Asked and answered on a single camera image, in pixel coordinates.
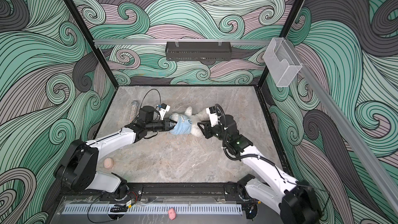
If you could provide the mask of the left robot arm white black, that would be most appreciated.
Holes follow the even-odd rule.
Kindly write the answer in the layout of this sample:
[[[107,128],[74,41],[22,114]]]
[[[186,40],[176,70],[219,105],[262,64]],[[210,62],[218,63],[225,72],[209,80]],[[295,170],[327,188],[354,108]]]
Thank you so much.
[[[143,106],[137,117],[120,131],[83,142],[73,141],[60,162],[54,177],[72,192],[98,190],[112,194],[115,199],[123,200],[129,193],[127,181],[112,173],[107,174],[96,170],[97,163],[108,154],[142,139],[150,139],[147,134],[170,131],[176,121],[165,118],[170,106],[162,103],[157,107]]]

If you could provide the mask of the light blue teddy hoodie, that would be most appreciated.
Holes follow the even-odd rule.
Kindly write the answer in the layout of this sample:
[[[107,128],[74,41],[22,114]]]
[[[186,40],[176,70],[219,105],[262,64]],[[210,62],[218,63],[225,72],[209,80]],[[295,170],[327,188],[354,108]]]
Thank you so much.
[[[176,121],[174,127],[170,130],[173,135],[185,135],[191,133],[192,121],[186,115],[173,114],[170,117],[170,121]]]

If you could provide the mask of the white teddy bear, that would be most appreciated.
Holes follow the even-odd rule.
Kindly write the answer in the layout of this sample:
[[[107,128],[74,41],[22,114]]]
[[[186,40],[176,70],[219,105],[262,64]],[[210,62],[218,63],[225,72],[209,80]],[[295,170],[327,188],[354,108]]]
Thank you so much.
[[[184,112],[184,114],[181,115],[186,115],[191,119],[192,121],[192,128],[190,133],[191,135],[197,138],[204,136],[204,134],[202,133],[201,129],[198,126],[198,123],[209,120],[208,114],[206,113],[206,109],[200,111],[197,114],[193,114],[192,107],[188,107]]]

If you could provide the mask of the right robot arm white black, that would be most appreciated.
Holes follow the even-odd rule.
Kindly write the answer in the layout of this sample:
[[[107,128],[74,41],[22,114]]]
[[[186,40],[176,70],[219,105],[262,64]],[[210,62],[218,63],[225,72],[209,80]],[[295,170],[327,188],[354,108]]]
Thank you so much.
[[[199,122],[198,128],[205,138],[221,140],[230,160],[243,162],[259,175],[242,181],[244,196],[274,210],[285,224],[319,223],[322,209],[314,188],[306,181],[297,181],[266,158],[252,141],[239,133],[231,115]]]

